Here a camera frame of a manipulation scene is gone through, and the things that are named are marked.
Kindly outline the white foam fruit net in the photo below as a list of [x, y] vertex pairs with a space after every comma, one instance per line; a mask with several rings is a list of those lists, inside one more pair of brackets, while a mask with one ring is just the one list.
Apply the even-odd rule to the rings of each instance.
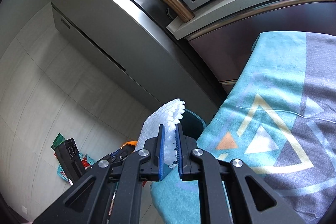
[[158, 136], [159, 126], [162, 124], [164, 126], [163, 162], [166, 165], [175, 165], [177, 163], [175, 128], [182, 120], [185, 110], [185, 101], [180, 98], [162, 105], [143, 123], [135, 150], [143, 149], [147, 139]]

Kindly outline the silver refrigerator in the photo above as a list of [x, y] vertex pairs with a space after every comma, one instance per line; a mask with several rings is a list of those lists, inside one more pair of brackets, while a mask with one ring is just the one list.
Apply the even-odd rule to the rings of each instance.
[[226, 97], [204, 61], [167, 29], [160, 0], [51, 0], [56, 28], [148, 109], [180, 98], [205, 121]]

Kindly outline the orange peel piece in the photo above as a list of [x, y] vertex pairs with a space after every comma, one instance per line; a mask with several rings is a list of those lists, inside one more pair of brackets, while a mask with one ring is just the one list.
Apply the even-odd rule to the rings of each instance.
[[125, 143], [123, 143], [123, 145], [121, 146], [121, 148], [130, 145], [132, 147], [135, 147], [137, 145], [138, 141], [137, 140], [131, 140], [131, 141], [126, 141]]

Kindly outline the teal plastic trash bin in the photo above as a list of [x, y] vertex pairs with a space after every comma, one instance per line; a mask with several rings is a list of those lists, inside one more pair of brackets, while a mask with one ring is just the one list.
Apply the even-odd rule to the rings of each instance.
[[207, 127], [205, 121], [197, 114], [186, 109], [181, 119], [181, 126], [183, 134], [198, 140], [205, 128]]

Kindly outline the teal patterned tablecloth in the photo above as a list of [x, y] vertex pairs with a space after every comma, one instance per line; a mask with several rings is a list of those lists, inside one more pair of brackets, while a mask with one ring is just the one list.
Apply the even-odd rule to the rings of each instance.
[[242, 160], [318, 223], [335, 200], [335, 37], [261, 33], [197, 143], [219, 160]]

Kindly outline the colourful packets on floor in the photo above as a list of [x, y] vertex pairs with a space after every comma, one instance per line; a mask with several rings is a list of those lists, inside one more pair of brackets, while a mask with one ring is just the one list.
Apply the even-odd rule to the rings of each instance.
[[58, 133], [51, 148], [59, 162], [57, 174], [71, 185], [96, 162], [88, 154], [79, 152], [73, 138], [65, 139], [61, 133]]

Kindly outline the dark base cabinets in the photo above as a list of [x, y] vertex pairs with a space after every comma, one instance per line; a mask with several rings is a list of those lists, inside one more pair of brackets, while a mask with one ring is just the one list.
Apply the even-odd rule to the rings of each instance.
[[221, 19], [186, 39], [229, 93], [258, 35], [302, 31], [335, 35], [335, 0], [275, 0]]

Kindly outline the black box with dials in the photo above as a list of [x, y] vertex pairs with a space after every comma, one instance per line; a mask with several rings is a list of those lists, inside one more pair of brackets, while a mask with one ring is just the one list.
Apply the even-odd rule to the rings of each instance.
[[55, 153], [64, 173], [72, 183], [77, 182], [86, 173], [73, 138], [58, 145], [55, 148]]

